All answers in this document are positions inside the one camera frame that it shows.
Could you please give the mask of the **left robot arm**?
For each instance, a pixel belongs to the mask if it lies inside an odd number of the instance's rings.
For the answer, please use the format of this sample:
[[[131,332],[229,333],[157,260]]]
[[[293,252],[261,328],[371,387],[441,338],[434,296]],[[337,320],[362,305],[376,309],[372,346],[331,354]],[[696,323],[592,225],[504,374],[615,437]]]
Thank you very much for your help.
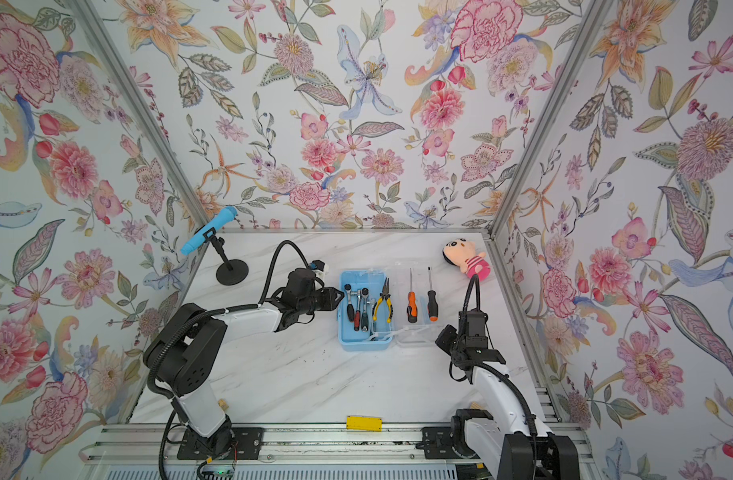
[[[234,340],[283,332],[304,316],[336,310],[345,297],[324,285],[316,270],[298,268],[286,286],[258,303],[214,310],[184,304],[144,352],[148,390],[168,399],[196,436],[212,439],[230,427],[210,386],[220,348]]]

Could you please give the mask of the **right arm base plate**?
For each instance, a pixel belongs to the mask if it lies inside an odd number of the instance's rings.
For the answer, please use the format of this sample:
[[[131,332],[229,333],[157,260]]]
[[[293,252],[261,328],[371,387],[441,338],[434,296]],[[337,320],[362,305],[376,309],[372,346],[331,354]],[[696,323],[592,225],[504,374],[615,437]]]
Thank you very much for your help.
[[[479,460],[480,456],[450,426],[427,426],[422,429],[421,441],[415,445],[426,460]]]

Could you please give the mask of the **clear tool box lid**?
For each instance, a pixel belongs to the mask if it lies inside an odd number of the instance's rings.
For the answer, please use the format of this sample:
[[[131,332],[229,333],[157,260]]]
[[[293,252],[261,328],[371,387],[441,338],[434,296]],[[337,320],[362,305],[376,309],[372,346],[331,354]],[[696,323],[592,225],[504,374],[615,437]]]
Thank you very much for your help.
[[[428,262],[419,258],[409,258],[397,261],[392,266],[391,288],[397,308],[393,320],[394,340],[402,348],[431,347],[443,328],[440,320],[430,322],[428,316],[429,267],[432,268],[435,288],[435,272]],[[410,324],[407,316],[410,269],[414,272],[414,290],[418,302],[419,320],[416,324]]]

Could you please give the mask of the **blue plastic tool box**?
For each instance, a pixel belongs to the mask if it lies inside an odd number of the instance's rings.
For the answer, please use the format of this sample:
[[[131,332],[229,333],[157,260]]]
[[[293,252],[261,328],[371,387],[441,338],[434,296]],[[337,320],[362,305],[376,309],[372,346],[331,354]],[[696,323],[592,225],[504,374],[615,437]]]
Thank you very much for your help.
[[[338,341],[346,352],[387,350],[394,338],[391,280],[382,269],[344,270],[338,308]]]

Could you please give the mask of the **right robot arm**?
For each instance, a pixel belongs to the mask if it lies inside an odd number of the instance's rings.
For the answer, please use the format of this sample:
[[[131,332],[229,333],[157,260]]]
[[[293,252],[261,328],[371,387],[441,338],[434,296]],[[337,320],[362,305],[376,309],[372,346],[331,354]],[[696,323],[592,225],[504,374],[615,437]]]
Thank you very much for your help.
[[[490,346],[488,315],[462,311],[445,327],[437,345],[450,356],[458,380],[472,385],[486,407],[459,409],[452,416],[446,448],[458,458],[478,459],[496,479],[579,479],[574,441],[558,435],[532,410],[511,379],[506,360]]]

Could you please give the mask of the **red black handled screwdriver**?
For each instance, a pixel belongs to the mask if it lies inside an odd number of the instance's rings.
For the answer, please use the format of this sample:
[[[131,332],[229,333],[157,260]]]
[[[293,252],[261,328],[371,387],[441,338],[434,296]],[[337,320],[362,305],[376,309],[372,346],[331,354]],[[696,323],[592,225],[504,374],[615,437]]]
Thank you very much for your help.
[[[430,267],[428,268],[428,280],[429,280],[429,290],[427,293],[428,316],[429,316],[430,322],[437,322],[439,319],[439,304],[438,304],[437,292],[433,284],[432,268]]]

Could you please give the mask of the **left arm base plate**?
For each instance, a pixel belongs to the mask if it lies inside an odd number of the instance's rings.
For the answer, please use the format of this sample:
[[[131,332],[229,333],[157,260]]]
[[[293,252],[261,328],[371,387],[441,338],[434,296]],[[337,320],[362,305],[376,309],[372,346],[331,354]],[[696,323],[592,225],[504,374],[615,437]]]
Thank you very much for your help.
[[[264,439],[262,427],[222,428],[213,436],[202,437],[192,428],[186,428],[178,460],[216,460],[224,455],[228,460],[258,460]]]

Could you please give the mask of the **orange handled screwdriver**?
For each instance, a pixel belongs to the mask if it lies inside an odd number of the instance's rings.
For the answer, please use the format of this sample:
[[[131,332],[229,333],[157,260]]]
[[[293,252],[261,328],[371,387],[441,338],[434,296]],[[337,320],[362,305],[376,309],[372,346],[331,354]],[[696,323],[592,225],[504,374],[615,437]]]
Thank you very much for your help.
[[[419,320],[417,294],[414,290],[414,272],[412,269],[410,269],[409,277],[407,316],[410,324],[416,324]]]

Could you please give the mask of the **black handled ratchet wrench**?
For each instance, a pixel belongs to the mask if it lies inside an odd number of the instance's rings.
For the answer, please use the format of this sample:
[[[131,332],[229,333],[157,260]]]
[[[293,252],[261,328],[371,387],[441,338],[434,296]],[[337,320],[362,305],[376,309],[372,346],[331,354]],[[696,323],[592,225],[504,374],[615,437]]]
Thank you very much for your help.
[[[346,284],[344,286],[344,292],[346,292],[346,316],[348,316],[348,321],[354,322],[356,319],[356,309],[354,309],[354,303],[352,303],[352,298],[354,297],[352,285]]]

